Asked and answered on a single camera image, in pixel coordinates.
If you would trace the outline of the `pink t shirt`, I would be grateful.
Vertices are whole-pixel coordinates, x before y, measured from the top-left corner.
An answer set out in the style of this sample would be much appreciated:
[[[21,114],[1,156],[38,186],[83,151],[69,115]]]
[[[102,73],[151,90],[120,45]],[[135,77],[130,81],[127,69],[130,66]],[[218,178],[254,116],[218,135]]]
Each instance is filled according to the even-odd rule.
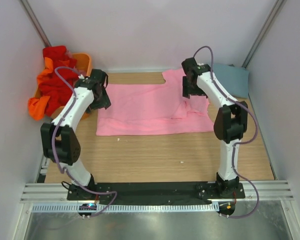
[[[99,109],[97,136],[151,136],[212,132],[205,96],[183,97],[181,68],[162,73],[162,84],[109,84],[111,105]]]

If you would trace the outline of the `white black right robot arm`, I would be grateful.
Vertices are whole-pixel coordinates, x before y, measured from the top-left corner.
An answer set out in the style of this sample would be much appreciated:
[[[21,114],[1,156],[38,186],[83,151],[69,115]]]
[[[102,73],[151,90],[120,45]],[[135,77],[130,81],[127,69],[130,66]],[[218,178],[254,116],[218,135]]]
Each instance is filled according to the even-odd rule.
[[[220,163],[216,173],[215,192],[220,198],[245,197],[240,178],[236,173],[239,143],[247,131],[248,105],[231,96],[217,80],[208,64],[197,64],[194,57],[181,63],[185,76],[182,78],[182,96],[205,96],[218,108],[213,131],[220,140]]]

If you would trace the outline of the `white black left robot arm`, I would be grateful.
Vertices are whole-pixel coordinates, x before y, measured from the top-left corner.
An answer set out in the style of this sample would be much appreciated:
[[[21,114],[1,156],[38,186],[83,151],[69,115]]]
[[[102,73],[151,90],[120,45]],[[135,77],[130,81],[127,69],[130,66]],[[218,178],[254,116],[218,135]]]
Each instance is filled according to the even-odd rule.
[[[68,175],[83,199],[91,200],[97,194],[95,181],[82,163],[76,129],[87,109],[111,106],[106,91],[109,77],[101,69],[92,69],[89,76],[66,66],[57,67],[54,72],[70,89],[71,97],[60,114],[40,128],[43,155],[57,165],[61,174]]]

